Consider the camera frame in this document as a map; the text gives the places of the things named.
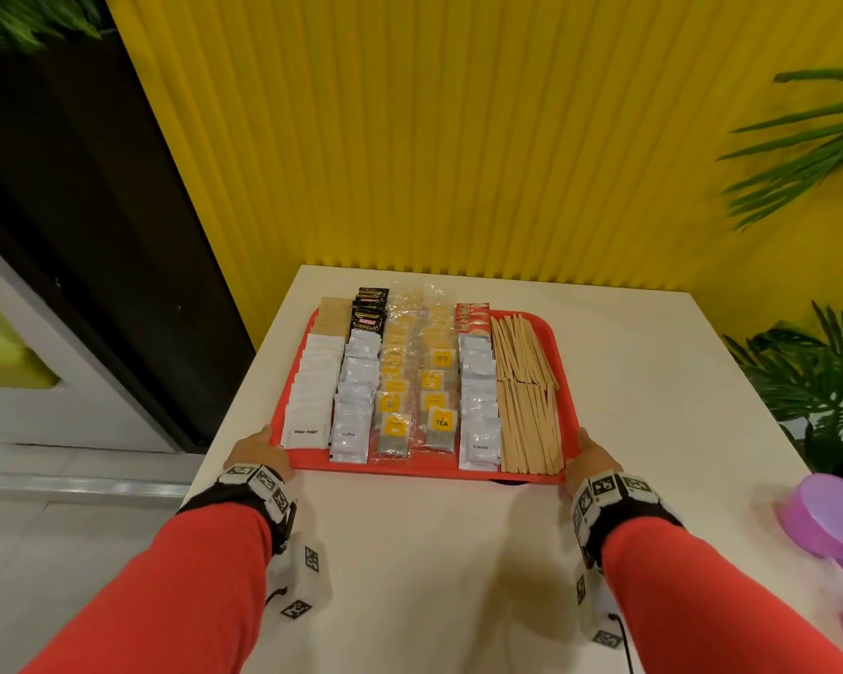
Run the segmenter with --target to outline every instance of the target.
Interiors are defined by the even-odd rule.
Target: corrugated yellow wall panel
[[[843,307],[843,171],[744,234],[739,125],[843,99],[843,0],[109,0],[254,342],[302,263]]]

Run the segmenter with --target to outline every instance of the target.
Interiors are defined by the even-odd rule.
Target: black cable
[[[615,613],[609,613],[608,618],[610,620],[618,622],[618,626],[621,627],[621,641],[625,645],[625,655],[628,657],[628,671],[630,672],[630,674],[634,674],[634,663],[631,662],[631,649],[628,646],[628,634],[625,632],[625,623],[622,622],[621,617],[619,617]]]

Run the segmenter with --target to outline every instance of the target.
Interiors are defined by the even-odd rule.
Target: tabletop
[[[320,298],[397,279],[546,320],[581,425],[843,648],[831,568],[789,543],[773,513],[808,471],[687,293],[303,266],[191,492],[269,422]],[[296,529],[325,544],[333,600],[312,619],[263,626],[244,672],[627,670],[577,627],[580,552],[556,487],[320,472],[295,484]]]

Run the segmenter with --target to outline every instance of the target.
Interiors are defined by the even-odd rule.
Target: red long-sleeve shirt
[[[175,516],[22,672],[234,674],[259,635],[270,553],[245,506]],[[843,652],[680,527],[631,520],[603,565],[648,674],[843,674]]]

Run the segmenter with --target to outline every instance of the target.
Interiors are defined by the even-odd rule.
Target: green foliage
[[[808,421],[802,439],[785,432],[809,467],[843,477],[843,312],[812,307],[825,340],[784,322],[745,346],[724,338],[774,418]]]
[[[801,80],[843,81],[843,68],[778,73],[774,77],[775,82]],[[733,130],[733,133],[753,132],[769,127],[802,123],[819,117],[836,116],[842,113],[843,102],[740,127]],[[764,154],[765,152],[798,146],[817,139],[827,139],[827,141],[790,162],[767,169],[748,180],[732,184],[724,190],[723,193],[727,194],[758,187],[755,191],[734,198],[728,203],[728,216],[745,215],[736,224],[736,229],[745,229],[747,226],[759,222],[759,220],[807,192],[814,185],[820,184],[834,170],[842,168],[843,123],[816,127],[805,132],[778,137],[763,144],[747,146],[719,158],[720,161],[723,161],[728,158]]]
[[[0,0],[0,47],[32,51],[40,37],[75,30],[99,37],[100,13],[93,0]]]

